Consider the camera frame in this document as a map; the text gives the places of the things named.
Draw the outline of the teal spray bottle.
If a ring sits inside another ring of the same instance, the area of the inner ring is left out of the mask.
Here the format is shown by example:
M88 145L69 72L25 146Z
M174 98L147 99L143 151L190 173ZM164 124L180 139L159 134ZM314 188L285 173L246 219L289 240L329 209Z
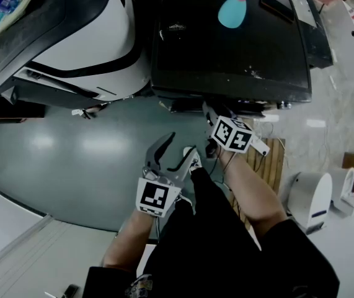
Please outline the teal spray bottle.
M219 22L229 29L238 28L247 12L247 0L226 0L218 12Z

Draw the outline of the person's black clothing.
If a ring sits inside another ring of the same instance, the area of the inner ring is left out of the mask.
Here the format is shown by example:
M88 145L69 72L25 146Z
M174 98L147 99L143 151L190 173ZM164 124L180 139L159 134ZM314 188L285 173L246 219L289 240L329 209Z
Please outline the person's black clothing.
M294 222L256 244L207 171L191 179L196 205L176 203L142 275L91 267L82 298L337 298L332 265Z

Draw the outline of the person's right forearm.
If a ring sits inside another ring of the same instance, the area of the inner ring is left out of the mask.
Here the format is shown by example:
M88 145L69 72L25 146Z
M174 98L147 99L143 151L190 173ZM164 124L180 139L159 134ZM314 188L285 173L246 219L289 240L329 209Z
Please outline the person's right forearm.
M241 156L218 147L216 154L226 184L231 188L241 211L261 240L276 224L287 219L278 196Z

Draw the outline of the black washing machine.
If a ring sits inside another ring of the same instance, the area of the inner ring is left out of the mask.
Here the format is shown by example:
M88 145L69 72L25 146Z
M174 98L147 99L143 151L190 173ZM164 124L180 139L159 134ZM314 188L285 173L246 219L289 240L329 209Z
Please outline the black washing machine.
M288 107L312 99L301 26L247 0L236 29L218 12L226 0L159 0L151 86L169 107L176 99L221 102L233 111L260 114L268 104Z

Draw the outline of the white counter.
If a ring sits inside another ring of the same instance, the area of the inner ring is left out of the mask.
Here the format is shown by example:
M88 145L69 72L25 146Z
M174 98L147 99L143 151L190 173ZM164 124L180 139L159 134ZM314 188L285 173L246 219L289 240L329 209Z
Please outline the white counter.
M36 214L0 195L0 298L81 298L116 232Z

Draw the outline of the white rounded device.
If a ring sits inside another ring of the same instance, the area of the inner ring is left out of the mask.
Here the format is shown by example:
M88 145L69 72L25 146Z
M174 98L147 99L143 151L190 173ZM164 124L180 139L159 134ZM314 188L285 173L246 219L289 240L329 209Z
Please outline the white rounded device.
M300 172L291 185L287 211L299 228L310 235L323 227L331 197L332 177L329 173Z

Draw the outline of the white toilet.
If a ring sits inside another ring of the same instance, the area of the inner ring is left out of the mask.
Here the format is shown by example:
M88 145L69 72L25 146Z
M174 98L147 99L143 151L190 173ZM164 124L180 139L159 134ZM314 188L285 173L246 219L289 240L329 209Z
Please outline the white toilet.
M335 168L329 174L332 178L333 206L347 216L354 216L354 168Z

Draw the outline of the black metal table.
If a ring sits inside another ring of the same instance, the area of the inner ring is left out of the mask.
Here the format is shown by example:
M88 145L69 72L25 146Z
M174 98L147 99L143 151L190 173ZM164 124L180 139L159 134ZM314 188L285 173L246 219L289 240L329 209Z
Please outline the black metal table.
M328 68L333 58L325 28L313 0L292 0L298 16L310 68Z

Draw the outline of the white and black cleaning machine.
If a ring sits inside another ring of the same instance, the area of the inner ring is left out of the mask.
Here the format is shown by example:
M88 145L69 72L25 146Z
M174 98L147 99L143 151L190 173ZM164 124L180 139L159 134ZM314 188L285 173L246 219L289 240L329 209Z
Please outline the white and black cleaning machine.
M31 0L0 33L0 98L84 109L140 92L149 60L138 0Z

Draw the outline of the white sign board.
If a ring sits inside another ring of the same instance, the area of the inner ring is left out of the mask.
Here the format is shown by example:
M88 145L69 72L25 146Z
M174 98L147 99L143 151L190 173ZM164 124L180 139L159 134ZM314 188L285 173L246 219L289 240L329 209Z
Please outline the white sign board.
M354 5L335 0L321 17L333 59L331 82L337 89L354 88Z

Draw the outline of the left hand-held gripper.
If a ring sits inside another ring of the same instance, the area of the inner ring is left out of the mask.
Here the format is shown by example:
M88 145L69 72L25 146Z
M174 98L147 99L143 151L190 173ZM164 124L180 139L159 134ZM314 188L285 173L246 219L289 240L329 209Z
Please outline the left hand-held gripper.
M153 217L165 217L171 205L184 187L184 179L191 167L196 146L185 147L183 157L175 168L161 169L160 159L175 137L175 132L159 138L146 151L145 166L142 177L138 180L136 192L136 208Z

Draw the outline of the person's left forearm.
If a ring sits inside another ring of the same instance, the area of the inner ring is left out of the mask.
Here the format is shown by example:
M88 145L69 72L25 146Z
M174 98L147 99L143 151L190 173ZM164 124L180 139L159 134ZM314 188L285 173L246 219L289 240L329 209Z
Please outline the person's left forearm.
M105 252L103 267L135 274L153 223L153 216L135 209Z

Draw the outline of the black flat remote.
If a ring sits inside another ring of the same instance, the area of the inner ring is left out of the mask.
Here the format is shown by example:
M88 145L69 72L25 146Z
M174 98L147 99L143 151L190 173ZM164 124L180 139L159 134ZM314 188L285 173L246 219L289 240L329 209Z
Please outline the black flat remote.
M259 0L259 4L262 8L268 10L272 14L275 14L279 18L289 23L294 22L294 12L278 0Z

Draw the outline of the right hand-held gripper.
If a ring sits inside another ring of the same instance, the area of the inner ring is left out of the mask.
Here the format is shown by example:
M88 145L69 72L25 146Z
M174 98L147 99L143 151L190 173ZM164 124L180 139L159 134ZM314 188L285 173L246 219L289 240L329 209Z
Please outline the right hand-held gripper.
M219 116L206 101L203 102L202 111L210 127L207 131L207 158L215 158L217 148L240 154L253 148L262 156L269 154L270 147L255 133L252 119Z

